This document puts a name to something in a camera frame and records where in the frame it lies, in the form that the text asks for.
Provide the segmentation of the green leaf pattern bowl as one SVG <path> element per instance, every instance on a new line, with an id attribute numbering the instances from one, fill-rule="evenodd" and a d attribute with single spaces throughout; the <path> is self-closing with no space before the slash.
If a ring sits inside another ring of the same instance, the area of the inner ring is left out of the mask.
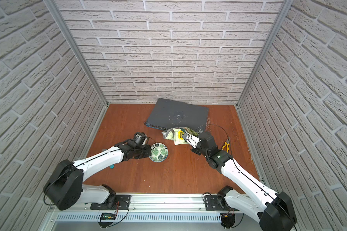
<path id="1" fill-rule="evenodd" d="M 155 143 L 151 145 L 150 160 L 155 163 L 163 162 L 169 155 L 168 148 L 163 143 Z"/>

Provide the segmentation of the round black connector box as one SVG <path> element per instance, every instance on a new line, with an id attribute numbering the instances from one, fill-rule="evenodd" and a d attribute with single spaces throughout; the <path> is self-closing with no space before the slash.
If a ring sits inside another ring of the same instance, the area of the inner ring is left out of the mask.
<path id="1" fill-rule="evenodd" d="M 221 226 L 223 226 L 225 229 L 232 228 L 236 221 L 235 214 L 220 214 L 220 218 Z"/>

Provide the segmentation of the small green circuit board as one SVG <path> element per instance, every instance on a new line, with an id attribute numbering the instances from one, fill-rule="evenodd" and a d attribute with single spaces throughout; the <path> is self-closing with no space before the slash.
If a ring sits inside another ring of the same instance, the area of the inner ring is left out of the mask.
<path id="1" fill-rule="evenodd" d="M 102 213 L 100 220 L 115 220 L 116 215 L 114 213 Z"/>

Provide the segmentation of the aluminium corner post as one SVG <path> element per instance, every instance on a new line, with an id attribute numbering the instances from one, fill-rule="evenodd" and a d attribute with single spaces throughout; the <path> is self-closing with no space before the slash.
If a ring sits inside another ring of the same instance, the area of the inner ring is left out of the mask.
<path id="1" fill-rule="evenodd" d="M 276 37 L 278 31 L 280 30 L 281 25 L 282 25 L 285 17 L 287 16 L 287 14 L 289 12 L 289 9 L 292 6 L 292 3 L 293 3 L 293 0 L 286 0 L 283 2 L 282 6 L 280 8 L 280 11 L 276 17 L 276 20 L 273 23 L 272 28 L 268 34 L 268 37 L 267 37 L 267 39 L 266 39 L 266 41 L 262 47 L 261 53 L 258 56 L 258 59 L 255 63 L 255 66 L 253 67 L 252 72 L 251 72 L 251 74 L 250 74 L 250 76 L 246 82 L 246 85 L 245 85 L 245 87 L 241 93 L 241 96 L 240 96 L 240 98 L 236 104 L 237 110 L 240 109 L 240 106 L 245 99 L 246 93 L 247 93 L 248 89 L 250 88 L 250 85 L 251 85 L 259 67 L 261 66 L 262 62 L 264 61 L 269 49 L 271 48 L 271 46 L 275 40 L 275 37 Z"/>
<path id="2" fill-rule="evenodd" d="M 104 107 L 108 107 L 109 103 L 106 100 L 101 88 L 99 87 L 80 47 L 78 46 L 75 38 L 73 37 L 69 27 L 67 26 L 67 23 L 65 19 L 63 18 L 61 11 L 59 10 L 56 1 L 53 0 L 44 0 L 44 3 L 46 7 L 48 8 L 50 14 L 54 18 L 55 22 L 57 23 L 60 31 L 62 32 L 66 42 L 69 44 L 72 52 L 74 53 L 76 59 L 80 63 L 82 69 L 84 70 L 87 78 L 89 79 L 91 85 L 93 86 L 94 90 L 96 91 L 99 99 L 101 100 Z"/>

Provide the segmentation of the yellow handled pliers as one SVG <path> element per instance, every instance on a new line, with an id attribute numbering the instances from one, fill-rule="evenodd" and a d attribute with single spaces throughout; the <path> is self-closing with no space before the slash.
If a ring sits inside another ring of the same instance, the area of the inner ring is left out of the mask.
<path id="1" fill-rule="evenodd" d="M 224 145 L 222 146 L 222 150 L 225 152 L 229 152 L 230 150 L 230 138 L 227 138 L 224 142 Z"/>

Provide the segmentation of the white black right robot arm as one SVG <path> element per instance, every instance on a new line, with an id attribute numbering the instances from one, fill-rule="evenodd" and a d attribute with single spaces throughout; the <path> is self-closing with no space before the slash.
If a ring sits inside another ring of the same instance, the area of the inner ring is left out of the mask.
<path id="1" fill-rule="evenodd" d="M 209 132 L 198 136 L 184 134 L 192 151 L 203 155 L 209 166 L 232 180 L 244 192 L 226 186 L 218 194 L 219 203 L 234 208 L 257 221 L 263 231 L 290 231 L 297 224 L 296 212 L 291 197 L 285 192 L 276 192 L 247 172 L 233 157 L 227 141 L 218 148 Z"/>

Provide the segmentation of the green oats bag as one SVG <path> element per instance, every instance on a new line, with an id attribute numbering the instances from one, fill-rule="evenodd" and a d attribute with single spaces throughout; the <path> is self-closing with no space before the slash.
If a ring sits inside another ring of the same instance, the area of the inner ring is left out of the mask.
<path id="1" fill-rule="evenodd" d="M 171 129 L 168 129 L 167 131 L 162 131 L 162 135 L 165 140 L 174 141 L 174 145 L 189 144 L 183 138 L 183 135 L 185 132 L 194 136 L 198 136 L 199 134 L 198 132 L 190 128 L 182 127 L 182 128 L 171 128 Z"/>

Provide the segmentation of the aluminium corner post left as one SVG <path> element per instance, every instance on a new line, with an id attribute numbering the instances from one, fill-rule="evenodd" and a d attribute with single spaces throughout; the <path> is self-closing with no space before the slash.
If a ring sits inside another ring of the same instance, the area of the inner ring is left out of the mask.
<path id="1" fill-rule="evenodd" d="M 74 53 L 76 59 L 80 63 L 82 69 L 84 70 L 87 78 L 89 79 L 91 85 L 93 86 L 94 90 L 96 91 L 99 99 L 101 100 L 104 107 L 108 107 L 109 103 L 106 100 L 101 88 L 99 87 L 80 47 L 78 46 L 75 38 L 73 37 L 69 27 L 67 26 L 67 23 L 65 19 L 63 18 L 61 11 L 59 10 L 56 1 L 53 0 L 44 0 L 44 3 L 46 7 L 48 8 L 50 14 L 54 18 L 55 22 L 57 23 L 60 31 L 62 32 L 66 42 L 69 44 L 72 52 Z"/>

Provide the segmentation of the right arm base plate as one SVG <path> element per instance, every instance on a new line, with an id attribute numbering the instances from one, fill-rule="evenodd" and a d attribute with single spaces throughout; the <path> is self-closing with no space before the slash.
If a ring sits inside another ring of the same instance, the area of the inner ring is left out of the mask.
<path id="1" fill-rule="evenodd" d="M 202 195 L 202 200 L 206 211 L 229 211 L 231 208 L 227 205 L 224 198 L 205 193 Z"/>

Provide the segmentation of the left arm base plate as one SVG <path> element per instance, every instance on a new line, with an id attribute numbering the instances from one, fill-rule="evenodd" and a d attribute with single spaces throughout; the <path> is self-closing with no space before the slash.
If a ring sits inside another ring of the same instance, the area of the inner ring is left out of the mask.
<path id="1" fill-rule="evenodd" d="M 91 210 L 128 210 L 131 200 L 129 194 L 109 196 L 103 204 L 92 203 Z"/>

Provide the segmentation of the grey blue network switch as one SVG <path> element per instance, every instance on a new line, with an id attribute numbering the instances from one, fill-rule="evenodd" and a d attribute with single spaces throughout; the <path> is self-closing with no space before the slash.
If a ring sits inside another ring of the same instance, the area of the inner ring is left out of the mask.
<path id="1" fill-rule="evenodd" d="M 205 106 L 159 98 L 144 124 L 161 131 L 183 127 L 195 130 L 207 123 L 208 114 Z"/>

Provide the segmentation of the aluminium front rail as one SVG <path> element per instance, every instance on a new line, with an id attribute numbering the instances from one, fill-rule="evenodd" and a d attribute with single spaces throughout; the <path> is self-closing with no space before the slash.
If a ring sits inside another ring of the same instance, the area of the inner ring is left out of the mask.
<path id="1" fill-rule="evenodd" d="M 129 209 L 136 212 L 195 212 L 206 211 L 201 194 L 164 194 L 164 193 L 132 193 Z M 227 205 L 246 214 L 257 214 L 263 212 L 266 208 L 257 205 L 250 197 L 240 194 L 237 191 L 230 191 L 224 199 Z M 77 202 L 64 209 L 69 210 L 91 210 L 91 202 Z"/>

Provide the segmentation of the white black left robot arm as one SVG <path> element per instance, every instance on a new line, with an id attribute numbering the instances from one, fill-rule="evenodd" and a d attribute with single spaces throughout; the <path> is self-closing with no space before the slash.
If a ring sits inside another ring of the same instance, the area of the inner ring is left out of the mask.
<path id="1" fill-rule="evenodd" d="M 91 204 L 91 209 L 118 208 L 113 189 L 105 184 L 86 185 L 85 181 L 111 165 L 130 159 L 148 158 L 151 155 L 148 141 L 148 137 L 138 134 L 134 139 L 115 144 L 86 159 L 61 161 L 43 188 L 44 197 L 51 201 L 50 206 L 56 206 L 60 211 L 75 204 Z"/>

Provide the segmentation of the aluminium corner post right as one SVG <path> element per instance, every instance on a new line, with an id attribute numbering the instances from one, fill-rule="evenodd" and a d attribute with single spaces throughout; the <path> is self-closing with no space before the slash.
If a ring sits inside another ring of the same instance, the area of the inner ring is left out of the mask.
<path id="1" fill-rule="evenodd" d="M 251 72 L 251 74 L 250 74 L 250 76 L 246 82 L 246 85 L 245 85 L 245 87 L 241 93 L 241 96 L 240 96 L 240 98 L 236 104 L 237 110 L 240 109 L 240 106 L 245 99 L 246 93 L 247 93 L 248 89 L 250 88 L 250 85 L 251 85 L 259 67 L 261 66 L 262 62 L 264 61 L 269 49 L 271 48 L 271 46 L 275 40 L 275 37 L 276 37 L 278 31 L 280 30 L 281 25 L 282 25 L 285 17 L 287 16 L 287 14 L 289 12 L 289 9 L 292 6 L 292 3 L 293 3 L 293 0 L 286 0 L 283 2 L 282 6 L 280 8 L 280 11 L 276 17 L 276 20 L 273 23 L 272 28 L 268 34 L 268 37 L 267 37 L 267 39 L 266 39 L 266 41 L 262 47 L 261 53 L 258 56 L 258 59 L 255 63 L 255 66 L 253 67 L 252 72 Z"/>

